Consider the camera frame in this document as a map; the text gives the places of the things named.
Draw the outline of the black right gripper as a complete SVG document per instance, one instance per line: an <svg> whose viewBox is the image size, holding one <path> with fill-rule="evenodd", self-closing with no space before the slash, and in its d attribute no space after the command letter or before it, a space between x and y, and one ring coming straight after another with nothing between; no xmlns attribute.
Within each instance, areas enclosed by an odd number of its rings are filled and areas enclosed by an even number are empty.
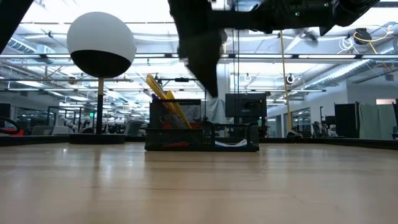
<svg viewBox="0 0 398 224"><path fill-rule="evenodd" d="M335 24L332 4L325 0L264 0L249 11L233 4L225 14L225 28L272 33L274 30L318 27L325 35Z"/></svg>

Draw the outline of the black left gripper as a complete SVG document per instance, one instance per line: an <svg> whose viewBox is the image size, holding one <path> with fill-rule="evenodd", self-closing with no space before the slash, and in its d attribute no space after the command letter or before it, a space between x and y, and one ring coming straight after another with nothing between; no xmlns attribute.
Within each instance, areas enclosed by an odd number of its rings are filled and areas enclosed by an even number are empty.
<svg viewBox="0 0 398 224"><path fill-rule="evenodd" d="M204 89L218 97L217 64L228 36L218 19L226 11L212 8L207 0L168 0L179 38L178 54Z"/></svg>

